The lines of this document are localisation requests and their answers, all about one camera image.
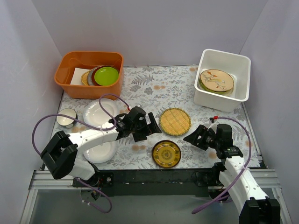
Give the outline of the woven bamboo tray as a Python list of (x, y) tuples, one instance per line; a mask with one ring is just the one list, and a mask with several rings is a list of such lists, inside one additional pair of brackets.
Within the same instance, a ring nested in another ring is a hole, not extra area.
[(181, 136), (191, 128), (191, 118), (180, 108), (169, 108), (161, 114), (159, 125), (167, 135)]

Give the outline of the beige green leaf plate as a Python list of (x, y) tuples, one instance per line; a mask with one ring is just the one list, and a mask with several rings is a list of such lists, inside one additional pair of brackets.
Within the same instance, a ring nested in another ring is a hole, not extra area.
[(199, 84), (203, 88), (203, 90), (218, 95), (228, 96), (232, 94), (234, 90), (234, 81), (232, 78), (200, 78)]

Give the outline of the beige bird plate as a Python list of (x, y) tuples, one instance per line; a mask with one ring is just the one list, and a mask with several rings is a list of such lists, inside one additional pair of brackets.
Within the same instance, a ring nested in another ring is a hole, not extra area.
[(199, 83), (204, 89), (213, 92), (227, 92), (232, 90), (235, 85), (232, 76), (217, 69), (209, 69), (201, 72)]

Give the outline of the green polka dot plate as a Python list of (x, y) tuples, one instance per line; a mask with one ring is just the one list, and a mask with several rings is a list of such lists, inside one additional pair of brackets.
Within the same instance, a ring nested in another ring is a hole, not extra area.
[(209, 88), (206, 88), (206, 87), (203, 85), (203, 83), (202, 83), (201, 81), (199, 81), (199, 86), (200, 86), (203, 90), (205, 90), (205, 91), (207, 91), (207, 92), (211, 92), (211, 93), (215, 93), (215, 94), (219, 94), (219, 95), (229, 95), (229, 94), (231, 94), (232, 91), (233, 91), (233, 89), (228, 90), (228, 91), (213, 91), (213, 90), (211, 90), (211, 89), (209, 89)]

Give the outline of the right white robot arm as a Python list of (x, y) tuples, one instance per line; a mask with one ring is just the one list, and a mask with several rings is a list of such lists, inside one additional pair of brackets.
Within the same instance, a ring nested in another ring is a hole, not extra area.
[(218, 124), (214, 128), (199, 125), (184, 141), (203, 150), (215, 149), (221, 161), (215, 163), (211, 179), (228, 190), (238, 210), (239, 223), (280, 223), (279, 202), (269, 198), (247, 169), (241, 150), (233, 144), (230, 125)]

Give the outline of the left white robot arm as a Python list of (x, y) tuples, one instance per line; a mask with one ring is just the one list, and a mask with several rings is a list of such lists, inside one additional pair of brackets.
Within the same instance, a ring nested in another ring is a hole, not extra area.
[(120, 114), (99, 127), (71, 134), (64, 131), (55, 133), (40, 157), (55, 180), (71, 175), (93, 187), (99, 183), (100, 178), (91, 163), (82, 159), (81, 155), (86, 150), (129, 135), (133, 136), (135, 142), (139, 142), (161, 132), (153, 113), (146, 113), (135, 106), (129, 113)]

